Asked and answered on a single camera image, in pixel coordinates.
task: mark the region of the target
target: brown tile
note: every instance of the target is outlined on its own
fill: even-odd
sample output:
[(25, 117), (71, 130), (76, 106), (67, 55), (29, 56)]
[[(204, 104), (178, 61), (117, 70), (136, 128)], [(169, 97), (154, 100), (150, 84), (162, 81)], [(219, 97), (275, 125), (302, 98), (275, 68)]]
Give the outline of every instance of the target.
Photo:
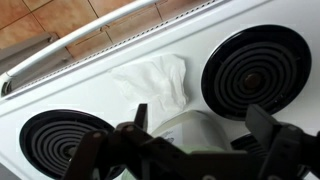
[(168, 20), (209, 0), (163, 0), (157, 3), (162, 19)]
[(68, 50), (74, 59), (79, 60), (111, 45), (112, 43), (107, 33), (102, 32), (86, 41), (81, 42), (80, 44), (68, 47)]
[(110, 13), (134, 0), (89, 0), (99, 17)]
[(29, 13), (29, 9), (22, 0), (0, 0), (0, 11), (0, 28)]
[(40, 24), (29, 14), (0, 30), (0, 48), (9, 47), (42, 32), (44, 31)]
[[(33, 13), (46, 31), (55, 32), (59, 37), (97, 19), (87, 0), (54, 0)], [(77, 44), (99, 32), (98, 29), (72, 44)]]
[(31, 11), (50, 2), (51, 0), (23, 0)]
[(144, 8), (132, 15), (110, 24), (104, 29), (110, 35), (112, 42), (116, 43), (138, 34), (152, 26), (161, 23), (158, 10), (155, 5)]

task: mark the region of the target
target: white paper towel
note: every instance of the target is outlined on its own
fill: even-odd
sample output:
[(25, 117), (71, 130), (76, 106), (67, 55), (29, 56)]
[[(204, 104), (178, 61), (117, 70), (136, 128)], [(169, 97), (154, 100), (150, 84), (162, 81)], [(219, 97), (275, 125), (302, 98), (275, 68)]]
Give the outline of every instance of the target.
[(175, 55), (153, 57), (110, 71), (132, 105), (130, 118), (140, 103), (148, 104), (148, 132), (183, 111), (188, 99), (183, 88), (185, 73), (184, 60)]

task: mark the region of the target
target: white stovetop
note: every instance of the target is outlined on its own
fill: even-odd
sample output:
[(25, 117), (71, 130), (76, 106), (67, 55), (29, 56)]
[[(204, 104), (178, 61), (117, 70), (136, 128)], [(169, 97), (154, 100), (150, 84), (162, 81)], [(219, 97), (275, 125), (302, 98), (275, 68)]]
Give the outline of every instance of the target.
[(137, 58), (168, 53), (186, 60), (185, 92), (190, 99), (186, 111), (200, 110), (218, 119), (230, 140), (245, 134), (247, 130), (242, 122), (218, 117), (208, 108), (201, 94), (201, 75), (206, 61), (221, 42), (238, 31), (261, 24), (278, 24), (294, 29), (305, 38), (311, 48), (312, 72), (306, 87), (293, 103), (275, 114), (275, 117), (315, 134), (320, 130), (320, 123), (317, 121), (320, 119), (318, 110), (320, 78), (317, 78), (320, 69), (320, 36), (317, 35), (317, 27), (320, 27), (320, 21), (316, 16), (320, 2), (317, 0), (303, 3), (298, 0), (225, 2), (227, 3), (174, 28), (168, 23), (163, 27), (166, 30), (159, 29), (161, 33), (152, 35), (134, 46), (121, 45), (112, 54), (101, 53), (92, 58), (93, 60), (81, 62), (69, 70), (57, 73), (47, 80), (2, 99), (0, 162), (22, 179), (47, 178), (33, 168), (21, 152), (19, 133), (24, 123), (40, 112), (53, 109), (84, 111), (104, 119), (113, 126), (132, 120), (127, 117), (127, 112), (131, 108), (129, 103), (119, 93), (107, 71)]

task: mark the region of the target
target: white cloth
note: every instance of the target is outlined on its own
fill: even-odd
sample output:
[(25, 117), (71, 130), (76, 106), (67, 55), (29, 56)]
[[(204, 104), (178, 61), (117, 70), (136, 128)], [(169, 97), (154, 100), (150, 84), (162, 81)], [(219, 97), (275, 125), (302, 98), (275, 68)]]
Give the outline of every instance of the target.
[(188, 99), (183, 88), (185, 73), (184, 60), (175, 55), (153, 57), (110, 71), (132, 105), (130, 118), (138, 104), (148, 104), (148, 132), (183, 111)]

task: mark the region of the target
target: ceramic tile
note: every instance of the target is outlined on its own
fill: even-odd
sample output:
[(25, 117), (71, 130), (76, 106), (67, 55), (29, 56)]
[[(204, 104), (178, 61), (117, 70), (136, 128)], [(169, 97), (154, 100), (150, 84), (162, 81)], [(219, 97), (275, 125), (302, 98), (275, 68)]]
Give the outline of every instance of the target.
[(22, 0), (0, 0), (0, 11), (0, 28), (29, 13), (29, 9)]
[[(33, 13), (46, 31), (55, 32), (59, 37), (63, 37), (97, 19), (87, 0), (54, 0)], [(72, 44), (77, 44), (99, 32), (98, 29)]]
[(112, 12), (134, 0), (89, 0), (99, 17)]
[(39, 8), (40, 6), (50, 2), (51, 0), (23, 0), (31, 11)]
[(9, 47), (42, 32), (44, 31), (40, 24), (32, 14), (29, 14), (0, 30), (0, 48)]
[(88, 40), (69, 47), (68, 50), (75, 60), (79, 60), (111, 45), (112, 43), (107, 33), (102, 32)]
[(158, 10), (156, 6), (153, 5), (111, 23), (109, 27), (104, 27), (104, 30), (108, 32), (112, 42), (116, 43), (161, 22), (162, 20), (159, 16)]
[(163, 0), (157, 3), (158, 10), (164, 21), (173, 18), (209, 0)]

